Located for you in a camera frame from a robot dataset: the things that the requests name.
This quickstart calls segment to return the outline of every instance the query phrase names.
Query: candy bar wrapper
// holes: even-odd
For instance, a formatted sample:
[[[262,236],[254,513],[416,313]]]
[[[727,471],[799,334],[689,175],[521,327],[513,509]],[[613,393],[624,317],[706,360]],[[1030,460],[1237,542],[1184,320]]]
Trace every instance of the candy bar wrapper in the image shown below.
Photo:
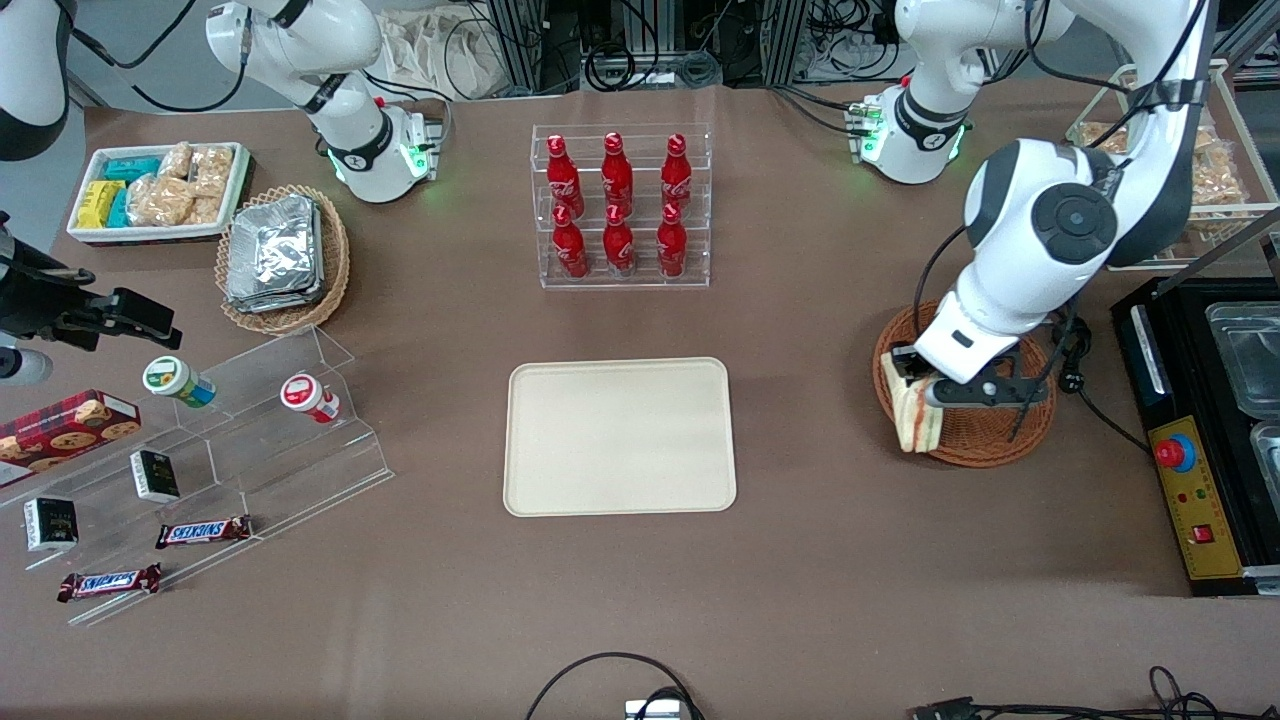
[[[223,520],[186,523],[183,525],[160,525],[156,550],[170,544],[200,544],[206,542],[238,541],[253,534],[248,515],[237,515]]]
[[[58,602],[70,602],[118,592],[147,591],[155,593],[160,589],[160,564],[148,565],[141,570],[127,570],[124,573],[105,573],[102,575],[79,575],[72,573],[63,580],[58,591]]]

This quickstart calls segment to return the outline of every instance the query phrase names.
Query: wicker basket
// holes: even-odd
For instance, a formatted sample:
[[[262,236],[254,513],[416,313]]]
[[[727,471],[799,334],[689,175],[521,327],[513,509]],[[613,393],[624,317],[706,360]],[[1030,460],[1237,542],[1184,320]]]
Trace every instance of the wicker basket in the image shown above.
[[[260,333],[283,336],[303,325],[319,325],[333,315],[342,302],[342,296],[347,292],[347,279],[351,277],[351,246],[347,242],[347,228],[338,217],[338,210],[333,202],[319,190],[311,187],[298,187],[287,184],[274,187],[261,195],[251,197],[244,206],[274,202],[292,193],[306,195],[320,206],[320,238],[324,243],[324,277],[328,290],[320,302],[298,307],[284,307],[268,313],[241,313],[223,301],[223,313],[237,325]],[[227,295],[227,254],[230,245],[232,228],[223,229],[223,237],[218,241],[218,264],[214,266],[214,281],[218,290]]]
[[[920,322],[928,323],[933,319],[937,309],[936,301],[920,304]],[[872,355],[872,377],[876,379],[876,397],[879,398],[881,407],[893,421],[893,400],[890,396],[888,383],[881,369],[881,355],[890,351],[899,343],[915,341],[915,331],[911,323],[911,309],[906,307],[899,313],[876,342],[876,354]],[[1024,337],[1019,343],[1023,352],[1023,374],[1036,377],[1044,369],[1044,351],[1029,337]],[[960,465],[964,468],[995,468],[1005,465],[1027,456],[1030,451],[1044,441],[1048,428],[1053,423],[1053,409],[1057,402],[1057,388],[1048,384],[1048,398],[1044,402],[1033,405],[1023,420],[1018,437],[1009,442],[1009,434],[1014,429],[1018,419],[1018,409],[1004,407],[952,407],[942,415],[942,438],[938,448],[929,452],[933,457]]]

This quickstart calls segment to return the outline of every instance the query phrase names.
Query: brown table surface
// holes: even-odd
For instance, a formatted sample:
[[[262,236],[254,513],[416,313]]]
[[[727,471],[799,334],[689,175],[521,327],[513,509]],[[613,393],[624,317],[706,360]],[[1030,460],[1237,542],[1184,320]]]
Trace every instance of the brown table surface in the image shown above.
[[[520,717],[556,670],[602,650],[668,662],[712,717],[900,717],[959,694],[1134,706],[1152,664],[1220,706],[1261,711],[1280,696],[1280,602],[1188,598],[1151,461],[1082,404],[1060,405],[1030,457],[972,471],[899,452],[872,391],[872,343],[957,223],[980,160],[1014,137],[1059,137],[1088,95],[1057,82],[983,91],[961,158],[924,187],[850,165],[838,136],[763,91],[458,105],[440,179],[385,206],[343,191],[302,113],[90,111],[91,149],[236,140],[259,161],[255,190],[329,193],[353,274],[325,329],[358,357],[351,392],[398,477],[90,629],[65,625],[69,609],[22,571],[20,530],[5,528],[0,715]],[[695,117],[716,133],[710,290],[544,292],[531,126]],[[177,309],[197,366],[265,340],[221,315],[212,245],[63,237],[55,254],[99,272],[99,287]],[[932,292],[969,258],[950,251]],[[1082,309],[1089,386],[1132,429],[1106,309],[1143,279],[1103,274]],[[45,348],[54,378],[6,388],[0,415],[84,387],[134,397],[159,352],[114,338],[92,355]],[[513,368],[695,355],[730,369],[732,507],[507,514]],[[598,664],[541,712],[618,717],[660,684]]]

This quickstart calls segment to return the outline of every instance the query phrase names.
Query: yellow snack box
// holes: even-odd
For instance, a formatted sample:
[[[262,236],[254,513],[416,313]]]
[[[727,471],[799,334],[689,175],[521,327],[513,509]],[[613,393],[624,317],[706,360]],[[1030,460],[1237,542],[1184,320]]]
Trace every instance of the yellow snack box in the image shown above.
[[[76,224],[82,228],[104,228],[111,214],[115,193],[124,190],[124,181],[93,181],[84,191],[84,202],[76,211]]]

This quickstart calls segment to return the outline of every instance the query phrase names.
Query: round container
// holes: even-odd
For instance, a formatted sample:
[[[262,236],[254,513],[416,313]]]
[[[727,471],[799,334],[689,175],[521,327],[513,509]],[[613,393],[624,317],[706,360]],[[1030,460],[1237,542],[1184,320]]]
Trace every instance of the round container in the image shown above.
[[[311,415],[316,423],[329,423],[338,416],[338,396],[320,387],[320,380],[306,373],[284,380],[280,402],[289,410]]]
[[[154,395],[179,400],[187,407],[204,407],[218,395],[218,386],[173,355],[152,360],[142,370],[142,386]]]

